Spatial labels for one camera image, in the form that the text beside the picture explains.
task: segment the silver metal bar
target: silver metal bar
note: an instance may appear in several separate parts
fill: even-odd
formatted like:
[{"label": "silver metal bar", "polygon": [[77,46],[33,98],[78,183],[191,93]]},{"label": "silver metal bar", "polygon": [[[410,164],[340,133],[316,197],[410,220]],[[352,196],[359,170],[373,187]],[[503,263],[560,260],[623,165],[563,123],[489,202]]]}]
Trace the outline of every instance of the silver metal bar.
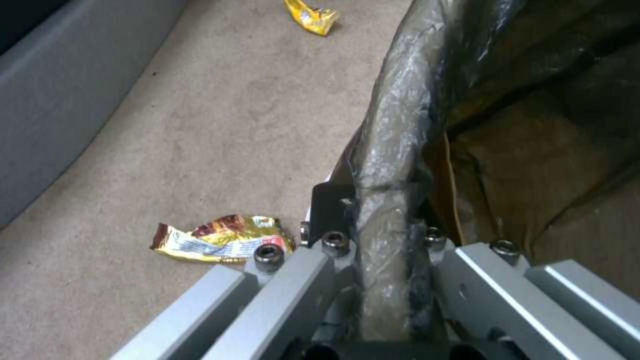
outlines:
[{"label": "silver metal bar", "polygon": [[112,359],[198,358],[257,292],[255,276],[214,266]]},{"label": "silver metal bar", "polygon": [[499,329],[532,359],[621,359],[486,244],[447,251],[436,284],[450,314],[475,338]]},{"label": "silver metal bar", "polygon": [[203,359],[276,359],[296,338],[310,339],[335,296],[333,260],[299,248]]},{"label": "silver metal bar", "polygon": [[629,359],[640,358],[640,306],[573,260],[530,268],[526,277]]}]

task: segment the debris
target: debris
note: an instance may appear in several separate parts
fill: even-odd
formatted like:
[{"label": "debris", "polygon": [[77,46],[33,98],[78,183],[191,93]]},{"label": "debris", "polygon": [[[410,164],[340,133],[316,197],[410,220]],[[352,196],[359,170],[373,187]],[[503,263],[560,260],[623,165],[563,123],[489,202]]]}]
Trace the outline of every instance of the debris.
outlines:
[{"label": "debris", "polygon": [[302,0],[284,0],[293,19],[312,33],[326,36],[340,14],[334,9],[312,8]]},{"label": "debris", "polygon": [[159,224],[151,249],[172,258],[207,263],[244,263],[260,245],[295,249],[276,218],[229,215],[198,226],[190,233]]}]

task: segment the metal frame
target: metal frame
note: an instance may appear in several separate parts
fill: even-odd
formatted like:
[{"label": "metal frame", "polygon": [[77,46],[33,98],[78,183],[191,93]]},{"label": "metal frame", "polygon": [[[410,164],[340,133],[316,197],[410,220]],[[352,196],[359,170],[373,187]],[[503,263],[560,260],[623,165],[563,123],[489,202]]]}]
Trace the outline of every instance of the metal frame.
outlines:
[{"label": "metal frame", "polygon": [[257,292],[255,276],[214,266],[112,359],[199,358]]},{"label": "metal frame", "polygon": [[499,330],[533,359],[621,359],[486,244],[446,251],[436,287],[447,316],[475,338]]},{"label": "metal frame", "polygon": [[531,268],[526,277],[622,355],[638,358],[636,301],[573,260]]}]

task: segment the crumpled wrapper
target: crumpled wrapper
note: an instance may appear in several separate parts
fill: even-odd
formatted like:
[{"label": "crumpled wrapper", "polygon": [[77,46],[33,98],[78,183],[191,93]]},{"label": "crumpled wrapper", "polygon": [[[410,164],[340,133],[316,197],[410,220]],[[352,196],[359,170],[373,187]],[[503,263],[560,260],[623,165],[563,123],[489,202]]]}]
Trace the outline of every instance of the crumpled wrapper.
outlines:
[{"label": "crumpled wrapper", "polygon": [[151,249],[175,259],[205,263],[244,263],[260,245],[272,243],[285,254],[295,249],[276,218],[229,215],[189,233],[159,224]]}]

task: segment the plastic wrapping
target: plastic wrapping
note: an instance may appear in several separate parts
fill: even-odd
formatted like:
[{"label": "plastic wrapping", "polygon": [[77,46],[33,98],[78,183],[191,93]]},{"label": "plastic wrapping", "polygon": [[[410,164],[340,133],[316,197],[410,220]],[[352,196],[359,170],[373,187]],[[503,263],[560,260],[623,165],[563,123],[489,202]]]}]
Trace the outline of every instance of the plastic wrapping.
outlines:
[{"label": "plastic wrapping", "polygon": [[522,4],[415,0],[397,30],[349,161],[359,205],[365,340],[411,334],[406,249],[410,219],[428,184],[412,181],[424,175],[416,170],[420,150],[440,139],[452,104],[476,81],[496,36]]},{"label": "plastic wrapping", "polygon": [[640,297],[640,6],[524,5],[416,0],[396,33],[343,155],[365,340],[435,335],[415,240],[427,194],[456,243],[507,238],[534,264],[573,258]]}]

